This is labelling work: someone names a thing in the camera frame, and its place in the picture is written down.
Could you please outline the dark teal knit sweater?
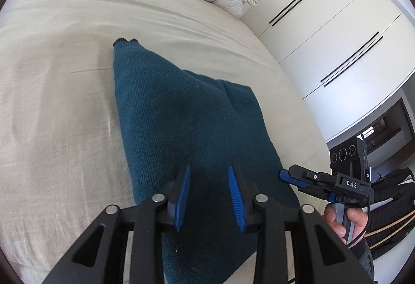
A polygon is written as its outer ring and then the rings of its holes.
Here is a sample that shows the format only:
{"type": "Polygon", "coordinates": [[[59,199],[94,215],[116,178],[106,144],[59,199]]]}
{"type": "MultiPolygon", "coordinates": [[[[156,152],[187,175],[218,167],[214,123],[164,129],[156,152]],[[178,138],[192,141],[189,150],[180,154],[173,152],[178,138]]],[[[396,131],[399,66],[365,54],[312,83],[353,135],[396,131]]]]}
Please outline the dark teal knit sweater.
{"type": "Polygon", "coordinates": [[[260,105],[248,86],[178,68],[137,40],[114,43],[115,98],[137,203],[191,168],[184,224],[162,239],[169,283],[223,283],[256,250],[237,226],[228,168],[297,208],[260,105]]]}

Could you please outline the black backpack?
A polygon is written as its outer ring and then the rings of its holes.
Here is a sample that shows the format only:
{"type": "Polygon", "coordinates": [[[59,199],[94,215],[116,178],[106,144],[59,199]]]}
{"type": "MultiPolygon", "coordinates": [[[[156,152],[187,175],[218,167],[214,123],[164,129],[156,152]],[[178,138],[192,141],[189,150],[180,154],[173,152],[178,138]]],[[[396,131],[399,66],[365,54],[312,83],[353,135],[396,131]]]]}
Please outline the black backpack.
{"type": "Polygon", "coordinates": [[[374,259],[399,244],[414,228],[414,174],[396,169],[372,184],[366,241],[374,259]]]}

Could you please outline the beige bed with sheet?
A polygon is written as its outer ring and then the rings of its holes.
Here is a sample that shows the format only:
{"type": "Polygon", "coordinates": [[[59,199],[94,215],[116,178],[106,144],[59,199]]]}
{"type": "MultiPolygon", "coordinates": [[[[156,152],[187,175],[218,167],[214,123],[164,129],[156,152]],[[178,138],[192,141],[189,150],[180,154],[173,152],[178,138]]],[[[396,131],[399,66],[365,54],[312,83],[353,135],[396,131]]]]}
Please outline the beige bed with sheet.
{"type": "Polygon", "coordinates": [[[1,10],[1,248],[41,283],[104,207],[133,203],[113,44],[252,88],[284,167],[329,171],[295,85],[239,19],[202,0],[7,0],[1,10]]]}

